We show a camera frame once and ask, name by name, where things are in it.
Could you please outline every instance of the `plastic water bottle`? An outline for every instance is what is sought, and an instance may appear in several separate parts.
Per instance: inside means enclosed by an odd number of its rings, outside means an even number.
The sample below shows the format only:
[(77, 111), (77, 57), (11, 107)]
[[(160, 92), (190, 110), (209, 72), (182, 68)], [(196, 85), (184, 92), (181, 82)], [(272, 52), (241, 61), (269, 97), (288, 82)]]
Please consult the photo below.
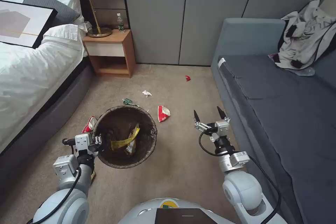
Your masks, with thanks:
[(125, 27), (124, 27), (123, 19), (121, 18), (120, 13), (117, 13), (117, 16), (118, 16), (118, 19), (117, 19), (118, 29), (121, 33), (124, 33), (125, 32)]

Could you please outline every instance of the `wardrobe door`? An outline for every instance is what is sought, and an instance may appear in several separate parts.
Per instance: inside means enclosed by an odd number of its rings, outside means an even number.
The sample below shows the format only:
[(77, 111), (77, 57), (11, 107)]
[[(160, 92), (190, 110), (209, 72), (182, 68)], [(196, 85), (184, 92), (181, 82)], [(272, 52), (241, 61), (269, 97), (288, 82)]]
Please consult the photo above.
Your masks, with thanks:
[(179, 64), (210, 65), (225, 18), (240, 18), (247, 0), (185, 0)]
[(184, 0), (127, 0), (138, 63), (178, 64)]

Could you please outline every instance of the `framed picture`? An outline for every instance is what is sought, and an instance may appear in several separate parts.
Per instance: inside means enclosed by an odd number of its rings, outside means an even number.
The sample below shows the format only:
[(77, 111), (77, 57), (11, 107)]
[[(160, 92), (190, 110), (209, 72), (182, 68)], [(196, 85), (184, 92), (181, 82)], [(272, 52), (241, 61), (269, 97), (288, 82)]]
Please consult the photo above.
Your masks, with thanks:
[(0, 0), (0, 42), (37, 48), (57, 11)]

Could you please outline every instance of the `gray sofa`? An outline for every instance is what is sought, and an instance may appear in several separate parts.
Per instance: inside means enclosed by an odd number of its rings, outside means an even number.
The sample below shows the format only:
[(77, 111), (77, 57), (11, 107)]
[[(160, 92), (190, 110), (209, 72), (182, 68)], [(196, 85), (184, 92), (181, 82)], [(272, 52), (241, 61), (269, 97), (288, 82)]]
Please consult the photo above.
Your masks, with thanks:
[[(278, 52), (284, 27), (226, 19), (211, 69), (240, 150), (282, 193), (280, 214), (288, 223), (336, 223), (336, 51), (314, 64), (312, 77), (277, 68), (267, 55)], [(272, 186), (253, 163), (247, 168), (275, 207)]]

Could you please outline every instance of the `gold lamp base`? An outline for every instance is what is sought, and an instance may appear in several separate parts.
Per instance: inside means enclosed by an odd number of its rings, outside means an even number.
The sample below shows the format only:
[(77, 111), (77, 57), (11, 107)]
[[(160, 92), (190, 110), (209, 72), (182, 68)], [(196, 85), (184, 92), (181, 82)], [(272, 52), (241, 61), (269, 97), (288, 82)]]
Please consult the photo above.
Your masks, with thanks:
[(107, 27), (91, 28), (87, 35), (90, 37), (107, 37), (112, 34), (112, 30)]

